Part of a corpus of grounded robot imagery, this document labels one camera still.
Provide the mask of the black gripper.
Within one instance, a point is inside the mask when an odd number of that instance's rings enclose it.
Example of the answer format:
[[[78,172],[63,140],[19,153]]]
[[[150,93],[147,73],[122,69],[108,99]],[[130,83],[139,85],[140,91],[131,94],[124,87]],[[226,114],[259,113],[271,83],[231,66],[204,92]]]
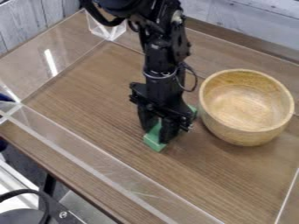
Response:
[[[178,136],[179,130],[188,131],[192,126],[194,112],[180,96],[175,96],[164,105],[147,97],[146,84],[130,84],[132,94],[130,101],[138,106],[138,116],[144,132],[148,132],[162,120],[159,141],[168,144]]]

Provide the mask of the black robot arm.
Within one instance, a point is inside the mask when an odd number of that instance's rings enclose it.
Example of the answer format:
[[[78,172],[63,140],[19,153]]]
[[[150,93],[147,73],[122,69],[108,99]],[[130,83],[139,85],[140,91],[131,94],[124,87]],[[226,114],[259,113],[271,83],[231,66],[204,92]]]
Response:
[[[186,58],[192,43],[186,34],[180,0],[79,0],[82,7],[107,27],[127,22],[138,33],[144,52],[144,83],[130,84],[130,100],[138,106],[143,130],[159,127],[158,142],[168,144],[188,130],[195,113],[183,100]]]

